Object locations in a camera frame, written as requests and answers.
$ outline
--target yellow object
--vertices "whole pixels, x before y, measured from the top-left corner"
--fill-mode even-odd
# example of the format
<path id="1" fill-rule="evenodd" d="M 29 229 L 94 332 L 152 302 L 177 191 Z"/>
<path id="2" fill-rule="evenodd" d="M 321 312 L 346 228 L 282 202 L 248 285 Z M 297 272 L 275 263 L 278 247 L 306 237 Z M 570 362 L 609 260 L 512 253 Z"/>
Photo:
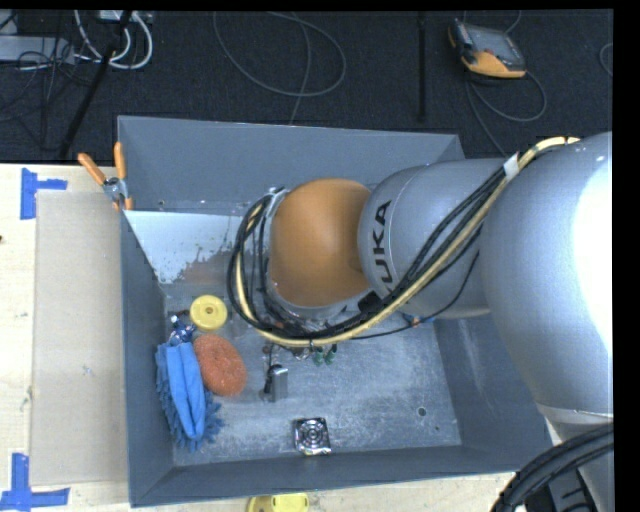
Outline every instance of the yellow object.
<path id="1" fill-rule="evenodd" d="M 227 321 L 227 306 L 215 295 L 201 295 L 191 303 L 189 314 L 201 331 L 215 331 Z"/>
<path id="2" fill-rule="evenodd" d="M 307 512 L 309 498 L 303 492 L 257 496 L 249 500 L 247 512 Z"/>

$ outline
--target gray metal tray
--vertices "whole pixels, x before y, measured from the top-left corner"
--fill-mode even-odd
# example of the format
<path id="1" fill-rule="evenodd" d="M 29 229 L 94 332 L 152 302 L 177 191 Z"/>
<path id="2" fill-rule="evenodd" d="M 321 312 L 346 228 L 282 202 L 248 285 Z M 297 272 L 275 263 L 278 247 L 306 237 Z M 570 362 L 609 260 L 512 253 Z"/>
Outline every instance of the gray metal tray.
<path id="1" fill-rule="evenodd" d="M 551 445 L 489 315 L 344 342 L 331 366 L 280 351 L 289 395 L 277 402 L 260 397 L 264 340 L 232 315 L 221 334 L 241 353 L 247 386 L 216 397 L 225 426 L 215 443 L 177 448 L 155 391 L 155 349 L 170 312 L 202 293 L 225 297 L 247 204 L 271 186 L 327 176 L 374 185 L 464 156 L 453 135 L 138 117 L 118 128 L 136 202 L 121 217 L 132 506 L 511 471 Z M 328 456 L 295 449 L 293 422 L 313 417 L 327 421 Z"/>

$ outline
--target table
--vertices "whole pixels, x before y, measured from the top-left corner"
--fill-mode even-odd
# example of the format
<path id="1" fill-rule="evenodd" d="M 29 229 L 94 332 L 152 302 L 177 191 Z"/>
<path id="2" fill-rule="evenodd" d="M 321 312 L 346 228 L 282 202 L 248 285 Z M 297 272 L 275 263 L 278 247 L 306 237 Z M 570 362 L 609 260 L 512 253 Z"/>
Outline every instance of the table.
<path id="1" fill-rule="evenodd" d="M 38 219 L 20 220 L 21 170 L 28 167 L 38 178 L 67 180 L 66 191 L 40 190 L 41 194 L 92 192 L 96 204 L 108 202 L 96 184 L 80 166 L 0 164 L 0 490 L 10 483 L 11 454 L 30 453 L 32 402 L 37 400 L 31 388 L 34 353 L 34 311 L 37 283 L 35 278 L 36 227 Z M 113 168 L 103 168 L 114 176 Z M 79 219 L 90 223 L 91 219 Z M 60 301 L 68 300 L 62 293 Z M 357 487 L 332 491 L 309 490 L 310 512 L 359 512 L 370 510 L 459 511 L 484 512 L 490 509 L 499 492 L 512 477 L 511 473 L 475 475 Z M 34 490 L 70 487 L 69 503 L 63 510 L 105 511 L 128 510 L 126 482 L 63 482 L 63 485 L 41 485 Z M 243 498 L 202 504 L 152 507 L 159 511 L 246 510 Z"/>

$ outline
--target blue rag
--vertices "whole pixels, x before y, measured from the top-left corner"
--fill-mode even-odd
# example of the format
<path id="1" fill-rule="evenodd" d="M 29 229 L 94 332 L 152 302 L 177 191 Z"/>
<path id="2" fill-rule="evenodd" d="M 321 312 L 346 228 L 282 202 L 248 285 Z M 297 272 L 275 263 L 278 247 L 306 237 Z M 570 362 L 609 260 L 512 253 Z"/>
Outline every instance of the blue rag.
<path id="1" fill-rule="evenodd" d="M 197 450 L 205 440 L 213 442 L 223 423 L 216 417 L 220 404 L 206 390 L 191 343 L 193 329 L 174 331 L 155 354 L 156 390 L 176 443 Z"/>

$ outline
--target orange sponge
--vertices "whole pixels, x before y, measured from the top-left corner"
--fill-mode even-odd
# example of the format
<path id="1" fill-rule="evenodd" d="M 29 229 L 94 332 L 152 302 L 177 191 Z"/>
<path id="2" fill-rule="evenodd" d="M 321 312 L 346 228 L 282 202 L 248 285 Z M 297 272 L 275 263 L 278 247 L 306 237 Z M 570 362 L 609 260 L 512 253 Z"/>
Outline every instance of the orange sponge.
<path id="1" fill-rule="evenodd" d="M 203 334 L 193 342 L 205 387 L 222 396 L 237 395 L 247 383 L 247 367 L 229 340 Z"/>

